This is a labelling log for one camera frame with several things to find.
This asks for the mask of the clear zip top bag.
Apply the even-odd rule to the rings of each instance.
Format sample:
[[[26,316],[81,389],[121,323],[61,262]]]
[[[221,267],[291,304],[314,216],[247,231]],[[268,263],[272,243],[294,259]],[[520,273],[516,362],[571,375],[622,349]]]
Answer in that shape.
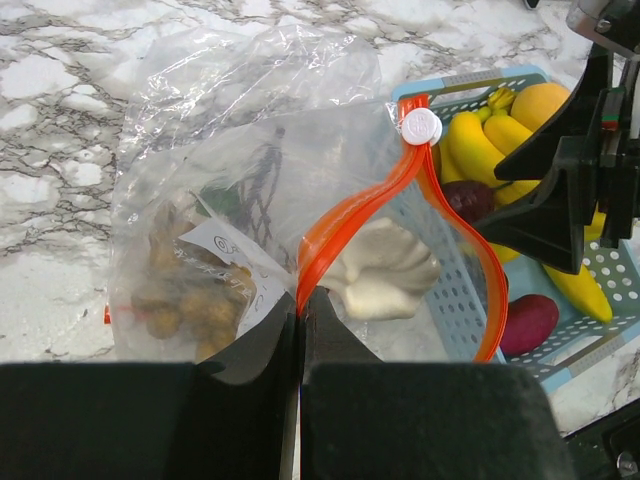
[[[196,363],[193,344],[151,337],[131,307],[166,202],[196,224],[182,240],[250,271],[256,293],[235,340],[284,295],[301,317],[321,288],[379,359],[495,357],[503,271],[438,187],[430,153],[440,122],[426,95],[395,103],[379,84],[376,51],[353,35],[288,26],[253,37],[192,30],[153,43],[129,101],[112,197],[107,307],[119,358]],[[383,217],[422,240],[441,273],[414,317],[353,320],[319,281]]]

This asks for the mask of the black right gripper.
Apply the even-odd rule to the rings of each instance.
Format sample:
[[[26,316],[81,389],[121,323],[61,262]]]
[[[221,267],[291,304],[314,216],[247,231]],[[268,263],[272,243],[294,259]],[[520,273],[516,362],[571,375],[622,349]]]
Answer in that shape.
[[[473,227],[491,243],[575,274],[595,211],[600,131],[600,244],[616,248],[639,218],[639,3],[574,1],[567,25],[593,43],[585,71],[559,110],[496,168],[500,179],[539,184]]]

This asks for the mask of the white mushroom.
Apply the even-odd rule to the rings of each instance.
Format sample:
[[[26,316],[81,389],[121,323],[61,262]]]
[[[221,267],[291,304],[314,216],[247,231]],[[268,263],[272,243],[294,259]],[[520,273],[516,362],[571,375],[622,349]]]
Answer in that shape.
[[[422,240],[383,217],[354,235],[319,285],[339,297],[353,320],[410,319],[440,273],[440,261]]]

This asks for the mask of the red apple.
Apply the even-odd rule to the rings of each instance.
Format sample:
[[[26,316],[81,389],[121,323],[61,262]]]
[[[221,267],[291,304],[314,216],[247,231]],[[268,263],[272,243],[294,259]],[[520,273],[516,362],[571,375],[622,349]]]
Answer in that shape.
[[[487,217],[495,209],[493,190],[475,180],[458,180],[445,183],[442,192],[451,208],[467,223]]]

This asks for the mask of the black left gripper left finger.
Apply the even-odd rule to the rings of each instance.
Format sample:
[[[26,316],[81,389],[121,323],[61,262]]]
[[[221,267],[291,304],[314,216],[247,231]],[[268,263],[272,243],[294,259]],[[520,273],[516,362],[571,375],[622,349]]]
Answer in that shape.
[[[200,364],[1,368],[5,479],[288,479],[297,322],[284,295]]]

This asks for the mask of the brown longan bunch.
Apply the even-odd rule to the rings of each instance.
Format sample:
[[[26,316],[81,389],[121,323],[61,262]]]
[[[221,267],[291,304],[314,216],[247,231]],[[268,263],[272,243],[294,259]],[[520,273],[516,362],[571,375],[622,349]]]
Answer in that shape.
[[[247,268],[180,238],[195,227],[173,203],[160,207],[148,235],[145,277],[130,301],[151,337],[193,344],[201,363],[234,342],[256,285]]]

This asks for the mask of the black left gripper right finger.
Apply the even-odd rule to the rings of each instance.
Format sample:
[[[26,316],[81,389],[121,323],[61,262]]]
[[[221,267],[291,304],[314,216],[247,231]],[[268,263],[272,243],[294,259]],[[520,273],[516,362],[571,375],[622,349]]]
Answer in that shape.
[[[541,385],[494,363],[385,363],[317,289],[301,317],[304,479],[571,479]]]

